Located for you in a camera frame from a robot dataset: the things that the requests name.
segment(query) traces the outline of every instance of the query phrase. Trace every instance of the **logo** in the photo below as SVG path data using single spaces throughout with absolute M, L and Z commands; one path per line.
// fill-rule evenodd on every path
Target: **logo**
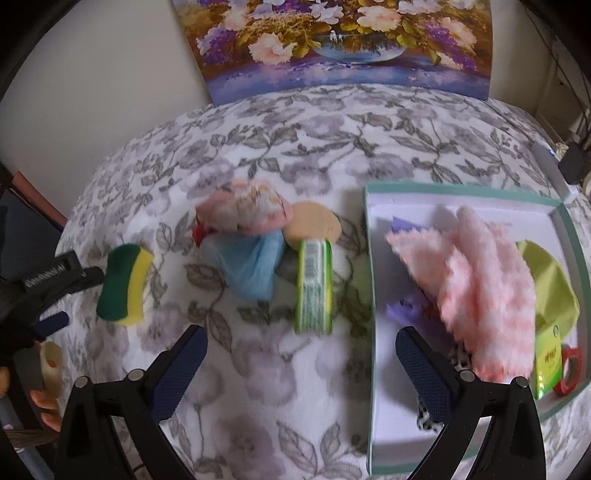
M 26 288 L 33 288 L 36 285 L 39 285 L 42 281 L 49 280 L 50 278 L 59 275 L 62 272 L 66 271 L 66 266 L 64 264 L 59 264 L 57 267 L 53 267 L 49 270 L 46 270 L 43 273 L 39 273 L 35 275 L 33 278 L 29 278 L 24 281 Z

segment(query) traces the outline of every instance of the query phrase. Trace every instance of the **green fabric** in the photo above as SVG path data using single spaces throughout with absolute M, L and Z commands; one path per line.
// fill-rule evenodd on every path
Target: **green fabric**
M 96 305 L 96 314 L 103 320 L 117 322 L 127 317 L 129 278 L 139 252 L 138 245 L 126 244 L 109 254 L 103 291 Z
M 569 280 L 556 259 L 530 241 L 517 243 L 535 282 L 536 335 L 556 323 L 560 338 L 570 333 L 579 319 L 580 307 Z

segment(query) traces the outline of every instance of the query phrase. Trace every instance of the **yellow-green cloth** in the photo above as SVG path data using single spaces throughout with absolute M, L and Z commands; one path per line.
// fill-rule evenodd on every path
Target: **yellow-green cloth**
M 517 243 L 535 283 L 535 331 L 541 333 L 554 323 L 560 338 L 569 334 L 579 319 L 580 307 L 569 280 L 556 259 L 529 240 Z

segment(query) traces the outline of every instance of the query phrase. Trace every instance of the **canvas painting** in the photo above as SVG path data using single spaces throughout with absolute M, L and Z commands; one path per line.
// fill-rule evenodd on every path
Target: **canvas painting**
M 215 104 L 339 83 L 486 99 L 489 0 L 173 0 Z

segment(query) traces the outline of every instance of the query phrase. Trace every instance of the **silver screw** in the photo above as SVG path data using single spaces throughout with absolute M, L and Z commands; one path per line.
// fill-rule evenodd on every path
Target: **silver screw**
M 141 368 L 136 368 L 135 370 L 129 372 L 129 374 L 127 375 L 127 378 L 129 378 L 132 382 L 137 382 L 138 380 L 141 380 L 143 377 L 144 371 Z
M 474 382 L 474 380 L 476 379 L 476 375 L 472 370 L 462 370 L 462 372 L 460 373 L 460 378 L 464 382 Z
M 83 388 L 86 386 L 87 383 L 88 383 L 88 377 L 78 377 L 78 378 L 76 378 L 74 385 L 76 386 L 76 388 Z
M 517 377 L 515 379 L 515 383 L 517 383 L 517 385 L 519 385 L 521 388 L 525 388 L 530 384 L 525 377 Z

